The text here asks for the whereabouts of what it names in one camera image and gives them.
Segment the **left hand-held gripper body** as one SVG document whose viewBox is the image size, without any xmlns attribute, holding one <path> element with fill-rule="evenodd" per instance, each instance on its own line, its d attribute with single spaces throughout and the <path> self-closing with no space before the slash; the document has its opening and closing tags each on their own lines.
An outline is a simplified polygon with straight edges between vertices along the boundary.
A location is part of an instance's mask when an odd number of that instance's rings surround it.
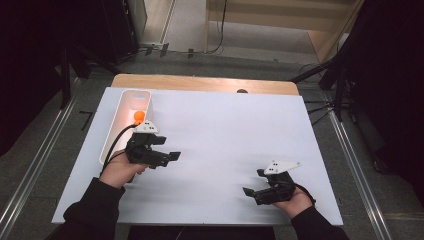
<svg viewBox="0 0 424 240">
<path fill-rule="evenodd" d="M 158 133 L 158 128 L 149 120 L 136 126 L 125 148 L 128 160 L 131 163 L 147 164 L 151 168 L 166 167 L 170 161 L 169 154 L 152 149 L 152 136 L 158 136 Z"/>
</svg>

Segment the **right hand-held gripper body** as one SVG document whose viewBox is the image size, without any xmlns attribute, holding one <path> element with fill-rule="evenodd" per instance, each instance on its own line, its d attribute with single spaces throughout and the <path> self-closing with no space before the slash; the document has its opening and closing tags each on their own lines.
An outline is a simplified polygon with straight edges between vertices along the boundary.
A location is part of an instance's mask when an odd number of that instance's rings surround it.
<svg viewBox="0 0 424 240">
<path fill-rule="evenodd" d="M 300 162 L 272 161 L 264 169 L 269 188 L 255 191 L 256 204 L 269 205 L 290 200 L 295 191 L 295 183 L 288 171 L 300 166 Z"/>
</svg>

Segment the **white plastic bin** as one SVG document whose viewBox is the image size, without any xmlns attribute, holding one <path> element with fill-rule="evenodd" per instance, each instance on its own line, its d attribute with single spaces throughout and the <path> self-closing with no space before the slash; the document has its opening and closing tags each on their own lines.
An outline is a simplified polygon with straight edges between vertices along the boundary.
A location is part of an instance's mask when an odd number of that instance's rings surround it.
<svg viewBox="0 0 424 240">
<path fill-rule="evenodd" d="M 113 154 L 115 151 L 126 147 L 127 141 L 132 135 L 132 129 L 126 130 L 116 144 L 113 144 L 113 142 L 122 130 L 135 123 L 133 115 L 136 111 L 145 112 L 144 120 L 153 119 L 151 93 L 147 90 L 122 89 L 119 100 L 115 104 L 114 116 L 99 158 L 101 164 L 106 160 L 108 153 Z"/>
</svg>

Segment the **person's right hand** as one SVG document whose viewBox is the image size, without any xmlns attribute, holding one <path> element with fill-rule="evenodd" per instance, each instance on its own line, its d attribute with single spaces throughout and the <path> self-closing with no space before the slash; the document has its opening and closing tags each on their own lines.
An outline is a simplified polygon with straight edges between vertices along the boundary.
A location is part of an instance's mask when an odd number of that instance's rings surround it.
<svg viewBox="0 0 424 240">
<path fill-rule="evenodd" d="M 274 206 L 293 219 L 304 210 L 313 206 L 311 199 L 305 193 L 296 193 L 289 201 L 276 202 Z"/>
</svg>

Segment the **person's left hand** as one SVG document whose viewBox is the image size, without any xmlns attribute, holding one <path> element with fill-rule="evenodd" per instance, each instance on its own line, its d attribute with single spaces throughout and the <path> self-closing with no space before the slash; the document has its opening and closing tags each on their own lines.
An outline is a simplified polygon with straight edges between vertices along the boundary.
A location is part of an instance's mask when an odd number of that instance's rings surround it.
<svg viewBox="0 0 424 240">
<path fill-rule="evenodd" d="M 112 155 L 99 180 L 116 189 L 122 188 L 135 174 L 142 174 L 148 165 L 130 163 L 126 152 L 119 150 Z"/>
</svg>

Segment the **wooden table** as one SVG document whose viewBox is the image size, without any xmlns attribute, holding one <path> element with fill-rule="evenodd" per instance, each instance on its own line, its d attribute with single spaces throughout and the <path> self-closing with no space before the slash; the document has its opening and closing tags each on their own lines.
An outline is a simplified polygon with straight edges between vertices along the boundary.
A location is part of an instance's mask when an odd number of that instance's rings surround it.
<svg viewBox="0 0 424 240">
<path fill-rule="evenodd" d="M 251 94 L 299 95 L 297 86 L 292 82 L 157 74 L 118 74 L 114 77 L 111 86 L 117 88 L 231 93 L 246 91 Z"/>
</svg>

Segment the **black stand leg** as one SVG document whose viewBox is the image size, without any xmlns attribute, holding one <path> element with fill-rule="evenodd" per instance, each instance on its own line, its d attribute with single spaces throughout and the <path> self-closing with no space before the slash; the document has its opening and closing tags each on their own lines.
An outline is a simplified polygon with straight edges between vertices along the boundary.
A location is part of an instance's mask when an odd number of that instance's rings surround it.
<svg viewBox="0 0 424 240">
<path fill-rule="evenodd" d="M 61 87 L 62 100 L 61 100 L 60 108 L 64 109 L 68 105 L 71 98 L 70 68 L 69 68 L 68 52 L 66 47 L 61 49 L 60 57 L 61 57 L 60 73 L 61 73 L 61 81 L 62 81 L 62 87 Z"/>
</svg>

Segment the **black stand with legs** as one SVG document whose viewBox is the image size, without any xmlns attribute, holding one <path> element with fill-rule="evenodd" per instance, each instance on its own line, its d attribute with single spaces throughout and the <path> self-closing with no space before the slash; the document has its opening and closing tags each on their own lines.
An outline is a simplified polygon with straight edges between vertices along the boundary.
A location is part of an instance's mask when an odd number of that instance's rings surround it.
<svg viewBox="0 0 424 240">
<path fill-rule="evenodd" d="M 335 56 L 322 64 L 318 64 L 314 68 L 290 79 L 290 82 L 297 84 L 321 72 L 324 72 L 324 75 L 319 81 L 319 87 L 321 90 L 330 90 L 333 85 L 336 85 L 335 99 L 330 103 L 330 107 L 333 109 L 337 120 L 342 121 L 341 110 L 346 80 L 346 69 L 339 57 Z"/>
</svg>

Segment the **wooden shelf unit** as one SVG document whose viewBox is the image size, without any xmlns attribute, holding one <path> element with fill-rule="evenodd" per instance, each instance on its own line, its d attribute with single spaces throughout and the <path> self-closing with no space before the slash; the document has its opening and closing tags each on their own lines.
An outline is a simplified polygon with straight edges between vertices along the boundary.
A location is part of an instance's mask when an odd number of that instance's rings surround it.
<svg viewBox="0 0 424 240">
<path fill-rule="evenodd" d="M 205 0 L 204 50 L 209 22 L 221 20 L 307 30 L 320 63 L 331 58 L 341 37 L 354 25 L 365 0 Z"/>
</svg>

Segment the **aluminium floor rail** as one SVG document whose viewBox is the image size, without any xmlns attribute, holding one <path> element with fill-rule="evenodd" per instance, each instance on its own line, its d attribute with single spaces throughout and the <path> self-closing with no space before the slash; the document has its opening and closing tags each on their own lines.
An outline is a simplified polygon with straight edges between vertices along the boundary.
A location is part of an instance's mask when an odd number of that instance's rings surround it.
<svg viewBox="0 0 424 240">
<path fill-rule="evenodd" d="M 338 120 L 334 112 L 330 113 L 330 118 L 377 240 L 393 240 L 380 206 L 361 168 L 344 124 Z"/>
<path fill-rule="evenodd" d="M 91 117 L 80 110 L 88 79 L 72 81 L 64 109 L 53 98 L 0 157 L 0 240 L 42 240 L 86 136 Z"/>
</svg>

